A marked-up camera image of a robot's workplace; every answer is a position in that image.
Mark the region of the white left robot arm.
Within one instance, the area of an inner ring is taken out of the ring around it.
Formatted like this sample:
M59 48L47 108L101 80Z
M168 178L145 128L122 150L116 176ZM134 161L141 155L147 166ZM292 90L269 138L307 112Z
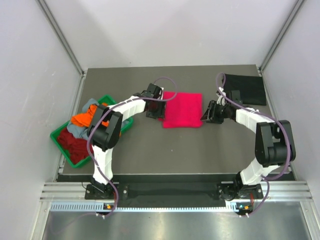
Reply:
M113 183L112 157L125 120L134 115L145 113L146 117L163 118L166 102L163 101L164 89L149 84L141 93L110 106L98 106L87 130L88 152L94 162L91 184L87 187L87 199L107 199L116 191Z

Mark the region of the pink t-shirt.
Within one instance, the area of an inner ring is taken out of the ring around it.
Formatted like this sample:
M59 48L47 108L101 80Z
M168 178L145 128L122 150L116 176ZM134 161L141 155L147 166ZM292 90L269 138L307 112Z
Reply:
M164 129L200 128L203 125L203 94L178 92L165 103L164 118L159 119Z

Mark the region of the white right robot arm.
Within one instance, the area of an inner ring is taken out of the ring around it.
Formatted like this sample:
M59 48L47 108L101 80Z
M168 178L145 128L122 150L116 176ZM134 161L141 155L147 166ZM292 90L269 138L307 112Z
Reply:
M258 191L260 182L269 180L273 170L287 169L296 158L296 148L291 123L276 120L257 109L243 106L240 91L224 91L219 87L217 100L211 100L201 121L222 124L231 119L255 134L255 157L242 171L238 172L232 185L218 185L221 198L247 198Z

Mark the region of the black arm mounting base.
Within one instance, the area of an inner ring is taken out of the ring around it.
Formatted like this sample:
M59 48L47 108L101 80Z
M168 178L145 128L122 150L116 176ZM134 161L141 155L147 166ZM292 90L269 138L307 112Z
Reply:
M197 196L213 200L263 198L260 183L245 185L239 174L116 174L106 185L92 179L86 199L115 197L121 201L142 196Z

